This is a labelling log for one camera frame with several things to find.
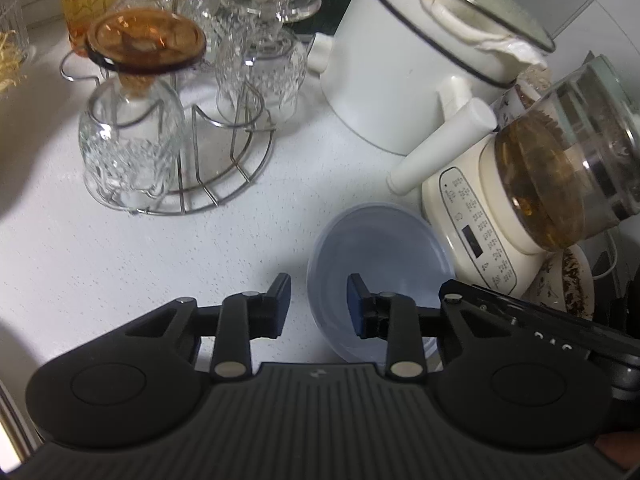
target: white countertop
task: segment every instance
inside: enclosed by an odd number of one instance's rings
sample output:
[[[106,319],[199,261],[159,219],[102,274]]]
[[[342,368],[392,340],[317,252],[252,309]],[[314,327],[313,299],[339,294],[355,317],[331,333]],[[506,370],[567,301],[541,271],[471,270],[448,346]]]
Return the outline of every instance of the white countertop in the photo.
[[[308,76],[296,116],[241,196],[188,217],[112,211],[82,182],[78,114],[93,86],[58,73],[63,23],[32,30],[31,41],[27,79],[0,101],[0,379],[18,405],[43,362],[173,298],[220,304],[266,290],[278,272],[292,278],[289,315],[280,339],[252,342],[254,366],[338,360],[306,300],[308,257],[345,208],[390,201],[418,211],[417,191],[398,198],[386,187],[399,157],[342,124]]]

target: bowl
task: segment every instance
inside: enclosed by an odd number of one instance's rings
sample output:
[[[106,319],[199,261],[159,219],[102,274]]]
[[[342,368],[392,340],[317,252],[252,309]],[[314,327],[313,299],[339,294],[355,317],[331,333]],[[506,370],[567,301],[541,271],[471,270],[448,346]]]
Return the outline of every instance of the bowl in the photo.
[[[316,325],[347,362],[384,365],[386,341],[360,339],[347,308],[347,277],[357,272],[371,292],[410,296],[440,307],[440,285],[455,277],[433,230],[418,215],[390,203],[365,203],[334,218],[316,240],[306,270],[306,292]],[[437,348],[423,338],[425,356]]]

